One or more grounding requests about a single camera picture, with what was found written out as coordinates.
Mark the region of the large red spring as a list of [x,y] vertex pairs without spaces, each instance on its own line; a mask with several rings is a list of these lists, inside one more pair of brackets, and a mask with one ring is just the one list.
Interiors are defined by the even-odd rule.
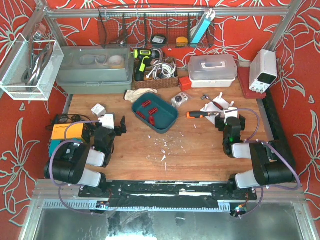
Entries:
[[146,108],[146,107],[149,106],[151,103],[152,103],[151,100],[146,100],[146,101],[144,101],[144,102],[141,104],[141,106],[142,106],[143,108]]

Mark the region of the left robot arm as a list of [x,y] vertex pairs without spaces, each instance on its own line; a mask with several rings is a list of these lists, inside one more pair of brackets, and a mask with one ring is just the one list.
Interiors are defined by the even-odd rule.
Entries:
[[[93,144],[91,136],[85,139],[69,137],[73,127],[95,124]],[[87,165],[106,168],[114,153],[115,138],[127,132],[126,117],[114,126],[114,115],[105,114],[96,121],[78,121],[67,124],[60,143],[55,147],[44,168],[44,176],[58,187],[82,185],[102,188],[106,175],[87,168]]]

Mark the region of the red handled ratchet wrench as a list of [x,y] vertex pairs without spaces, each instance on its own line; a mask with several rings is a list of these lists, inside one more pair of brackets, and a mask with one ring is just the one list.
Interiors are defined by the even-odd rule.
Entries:
[[207,94],[203,94],[203,96],[201,97],[202,100],[207,99],[209,100],[211,103],[213,103],[214,106],[216,106],[219,110],[223,111],[224,108],[217,103],[216,101],[212,100]]

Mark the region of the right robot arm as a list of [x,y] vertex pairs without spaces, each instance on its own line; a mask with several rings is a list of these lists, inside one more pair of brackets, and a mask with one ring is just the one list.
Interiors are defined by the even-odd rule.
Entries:
[[215,118],[215,127],[223,132],[222,147],[224,153],[235,159],[251,160],[252,169],[232,175],[229,181],[237,189],[280,187],[280,184],[300,181],[292,161],[285,157],[288,152],[280,141],[243,141],[241,131],[245,128],[245,118],[219,115]]

